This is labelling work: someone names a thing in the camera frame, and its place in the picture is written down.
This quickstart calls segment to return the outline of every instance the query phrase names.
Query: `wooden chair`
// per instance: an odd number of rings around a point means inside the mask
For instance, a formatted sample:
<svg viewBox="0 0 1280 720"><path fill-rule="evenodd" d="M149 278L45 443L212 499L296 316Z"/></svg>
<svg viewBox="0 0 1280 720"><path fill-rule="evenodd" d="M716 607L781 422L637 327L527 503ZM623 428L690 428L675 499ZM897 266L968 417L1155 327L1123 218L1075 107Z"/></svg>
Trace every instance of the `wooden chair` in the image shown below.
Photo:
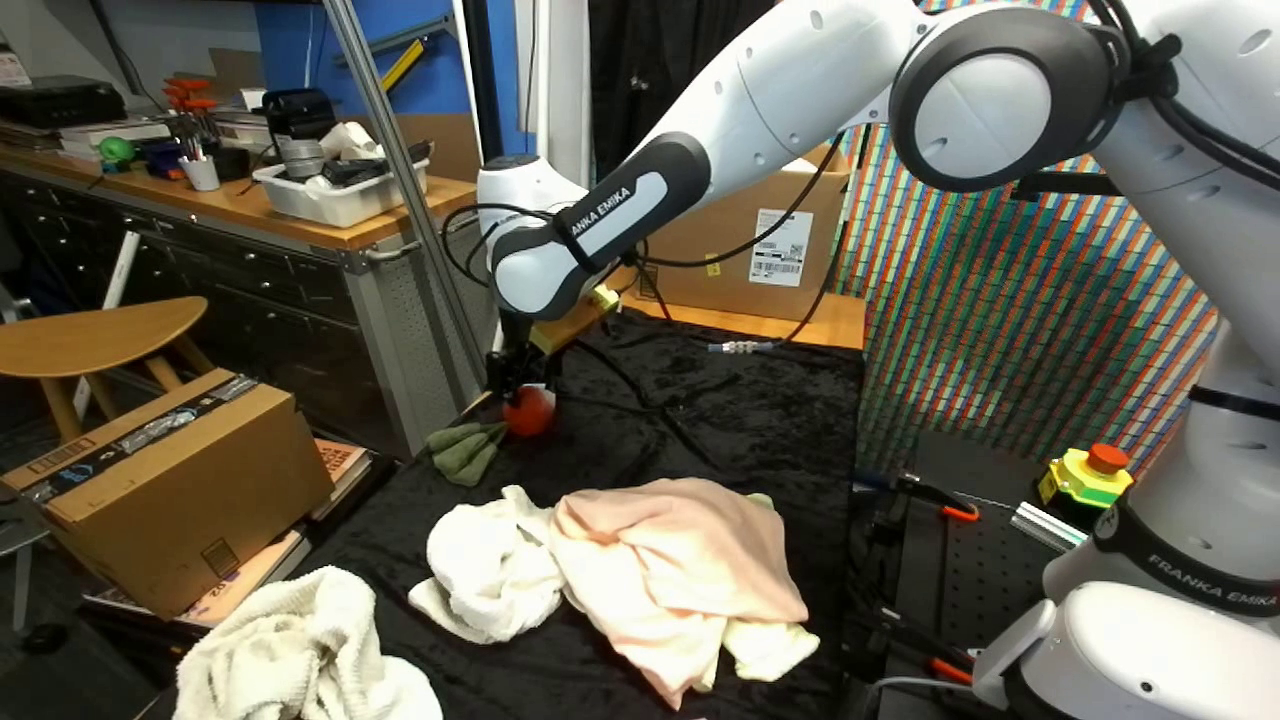
<svg viewBox="0 0 1280 720"><path fill-rule="evenodd" d="M72 379L93 388L104 417L122 417L104 371L146 366L166 392L183 386L170 366L170 351L179 351L183 366L207 371L212 366L188 340L203 311L203 298L178 298L0 325L0 377L41 379L60 442L72 442L86 432L67 392Z"/></svg>

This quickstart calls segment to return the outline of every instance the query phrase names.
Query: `towel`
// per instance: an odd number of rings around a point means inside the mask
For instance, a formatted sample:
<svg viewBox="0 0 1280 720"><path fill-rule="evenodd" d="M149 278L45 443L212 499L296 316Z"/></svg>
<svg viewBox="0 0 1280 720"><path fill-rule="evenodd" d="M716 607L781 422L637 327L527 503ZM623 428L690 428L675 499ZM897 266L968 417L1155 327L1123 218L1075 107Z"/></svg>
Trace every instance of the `towel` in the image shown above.
<svg viewBox="0 0 1280 720"><path fill-rule="evenodd" d="M441 720L427 678L382 655L372 587L341 568L266 585L178 667L178 720Z"/></svg>
<svg viewBox="0 0 1280 720"><path fill-rule="evenodd" d="M547 514L510 483L494 503L443 514L427 538L431 579L409 606L469 644L505 644L561 607L566 575L546 549Z"/></svg>
<svg viewBox="0 0 1280 720"><path fill-rule="evenodd" d="M571 606L672 705L736 678L778 682L817 651L768 499L712 482L571 491L558 503L554 556Z"/></svg>

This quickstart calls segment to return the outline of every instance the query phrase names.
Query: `white box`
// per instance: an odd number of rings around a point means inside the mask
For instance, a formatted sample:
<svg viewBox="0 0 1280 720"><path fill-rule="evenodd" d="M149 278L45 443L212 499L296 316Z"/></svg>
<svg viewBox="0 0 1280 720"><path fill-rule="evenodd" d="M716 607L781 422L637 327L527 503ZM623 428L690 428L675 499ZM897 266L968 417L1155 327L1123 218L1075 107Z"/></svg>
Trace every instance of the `white box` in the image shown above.
<svg viewBox="0 0 1280 720"><path fill-rule="evenodd" d="M292 182L281 182L281 172L286 172L286 165L269 165L269 169L257 169L253 182L269 190L269 202L276 212L301 218L313 224L350 227L350 224L360 224L384 209L406 203L393 172L365 182L365 186L350 186L350 190L292 186ZM427 159L418 159L412 177L418 177L420 194L427 194Z"/></svg>

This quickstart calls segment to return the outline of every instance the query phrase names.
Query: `pink cloth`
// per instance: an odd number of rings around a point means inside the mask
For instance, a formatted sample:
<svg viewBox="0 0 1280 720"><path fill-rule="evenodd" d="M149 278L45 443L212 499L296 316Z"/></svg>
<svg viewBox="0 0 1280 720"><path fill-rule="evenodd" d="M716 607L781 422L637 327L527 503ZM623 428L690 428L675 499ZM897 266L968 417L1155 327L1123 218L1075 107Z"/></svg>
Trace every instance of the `pink cloth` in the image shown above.
<svg viewBox="0 0 1280 720"><path fill-rule="evenodd" d="M768 499L712 482L571 491L554 549L571 606L679 709L716 686L734 621L805 624L785 524Z"/></svg>

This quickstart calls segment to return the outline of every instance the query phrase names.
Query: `black tablecloth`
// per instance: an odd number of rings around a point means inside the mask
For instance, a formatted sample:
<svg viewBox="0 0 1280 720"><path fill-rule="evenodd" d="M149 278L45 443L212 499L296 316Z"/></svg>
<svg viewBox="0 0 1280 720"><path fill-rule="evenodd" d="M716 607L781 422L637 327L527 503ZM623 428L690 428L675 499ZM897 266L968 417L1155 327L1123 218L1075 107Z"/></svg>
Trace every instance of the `black tablecloth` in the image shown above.
<svg viewBox="0 0 1280 720"><path fill-rule="evenodd" d="M384 651L420 665L453 720L667 716L662 696L571 607L512 644L473 650L406 595L427 575L431 524L458 503L496 499L505 483L558 503L571 489L712 476L741 491L768 491L781 508L793 575L826 650L781 686L744 686L725 655L716 691L692 691L679 716L835 716L852 607L844 594L860 574L849 559L860 358L813 347L725 358L707 351L712 340L720 337L628 311L602 325L590 347L566 351L554 436L510 442L481 489L443 483L427 459L400 467L301 574L341 563L365 575L382 594Z"/></svg>

